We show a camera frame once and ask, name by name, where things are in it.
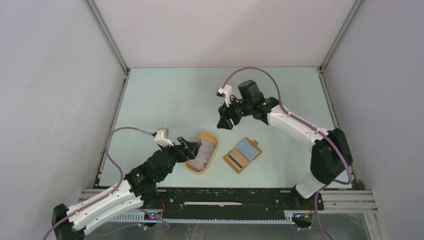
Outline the beige oval plastic tray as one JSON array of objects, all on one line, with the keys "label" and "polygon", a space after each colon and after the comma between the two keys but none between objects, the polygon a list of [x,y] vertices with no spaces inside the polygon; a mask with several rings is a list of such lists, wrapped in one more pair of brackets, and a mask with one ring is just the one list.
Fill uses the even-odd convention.
[{"label": "beige oval plastic tray", "polygon": [[199,135],[196,137],[195,141],[196,141],[196,142],[200,142],[200,141],[201,141],[201,139],[207,139],[207,140],[209,140],[209,141],[211,141],[211,142],[214,142],[214,143],[216,144],[216,148],[215,148],[215,150],[214,150],[214,153],[213,153],[213,155],[212,155],[211,160],[209,161],[208,166],[206,167],[206,169],[205,169],[204,171],[194,171],[192,168],[188,167],[188,165],[187,165],[187,162],[188,162],[188,161],[186,161],[186,162],[185,162],[185,166],[186,166],[186,168],[187,168],[189,171],[191,171],[192,173],[195,173],[195,174],[203,174],[203,173],[205,173],[205,172],[209,169],[210,165],[212,164],[212,161],[213,161],[214,155],[215,155],[215,153],[216,153],[216,151],[217,151],[217,149],[218,149],[218,146],[219,146],[219,141],[218,141],[217,137],[216,137],[216,136],[214,136],[213,134],[210,134],[210,133],[207,133],[207,132],[201,133],[201,134],[199,134]]}]

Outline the orange leather card holder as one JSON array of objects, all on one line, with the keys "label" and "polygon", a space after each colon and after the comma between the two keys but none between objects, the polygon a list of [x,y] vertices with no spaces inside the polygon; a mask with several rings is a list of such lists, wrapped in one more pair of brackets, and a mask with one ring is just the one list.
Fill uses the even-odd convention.
[{"label": "orange leather card holder", "polygon": [[256,140],[245,137],[233,147],[222,159],[237,173],[244,171],[263,151]]}]

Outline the gold card with black stripe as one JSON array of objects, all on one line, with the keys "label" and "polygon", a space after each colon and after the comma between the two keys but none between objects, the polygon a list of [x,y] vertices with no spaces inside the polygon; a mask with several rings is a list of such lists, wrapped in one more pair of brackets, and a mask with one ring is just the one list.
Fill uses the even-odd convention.
[{"label": "gold card with black stripe", "polygon": [[245,168],[249,163],[236,149],[231,150],[226,157],[239,170]]}]

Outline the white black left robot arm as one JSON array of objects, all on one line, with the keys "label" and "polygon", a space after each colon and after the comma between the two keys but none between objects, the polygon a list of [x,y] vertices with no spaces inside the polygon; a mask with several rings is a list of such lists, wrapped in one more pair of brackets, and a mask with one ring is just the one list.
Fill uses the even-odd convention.
[{"label": "white black left robot arm", "polygon": [[138,208],[153,208],[159,199],[157,184],[172,173],[177,163],[197,157],[201,141],[183,137],[178,143],[161,144],[145,162],[118,183],[72,206],[59,204],[52,213],[52,232],[58,240],[83,240],[112,218]]}]

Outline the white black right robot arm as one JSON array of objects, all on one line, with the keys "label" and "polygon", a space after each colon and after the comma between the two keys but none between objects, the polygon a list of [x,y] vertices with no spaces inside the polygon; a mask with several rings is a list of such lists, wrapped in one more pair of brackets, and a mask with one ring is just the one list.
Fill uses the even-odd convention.
[{"label": "white black right robot arm", "polygon": [[311,202],[311,196],[347,171],[348,180],[352,182],[350,166],[352,156],[345,133],[339,129],[327,130],[313,125],[286,109],[275,97],[264,97],[253,80],[238,85],[241,98],[233,94],[230,85],[224,85],[217,91],[217,96],[224,98],[219,107],[217,128],[231,130],[243,117],[252,116],[266,125],[284,131],[308,147],[311,152],[309,172],[293,188],[291,204],[297,209],[304,209]]}]

